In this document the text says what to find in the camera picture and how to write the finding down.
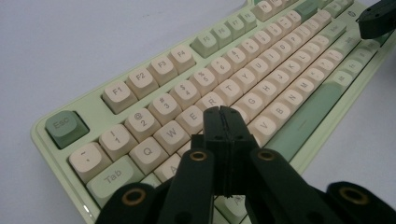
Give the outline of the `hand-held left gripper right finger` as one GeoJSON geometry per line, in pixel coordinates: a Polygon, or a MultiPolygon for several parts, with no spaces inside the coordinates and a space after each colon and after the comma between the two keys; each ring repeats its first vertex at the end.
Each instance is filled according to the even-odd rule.
{"type": "Polygon", "coordinates": [[[225,133],[221,194],[225,197],[243,195],[247,191],[250,151],[258,144],[237,110],[222,106],[220,117],[225,133]]]}

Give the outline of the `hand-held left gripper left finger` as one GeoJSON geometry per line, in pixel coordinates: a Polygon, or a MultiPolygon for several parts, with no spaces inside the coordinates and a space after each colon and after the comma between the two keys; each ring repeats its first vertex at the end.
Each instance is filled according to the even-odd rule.
{"type": "Polygon", "coordinates": [[[202,134],[194,134],[191,147],[210,151],[215,160],[214,164],[214,191],[216,195],[231,196],[230,174],[230,139],[227,117],[230,107],[214,106],[208,108],[204,114],[202,134]]]}

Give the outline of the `green and cream keyboard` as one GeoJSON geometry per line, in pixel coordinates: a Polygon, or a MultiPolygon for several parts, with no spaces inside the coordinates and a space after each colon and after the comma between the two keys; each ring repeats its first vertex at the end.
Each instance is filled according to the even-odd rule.
{"type": "Polygon", "coordinates": [[[362,39],[356,0],[247,0],[233,15],[40,119],[32,139],[85,221],[120,187],[177,171],[227,105],[297,170],[396,45],[362,39]]]}

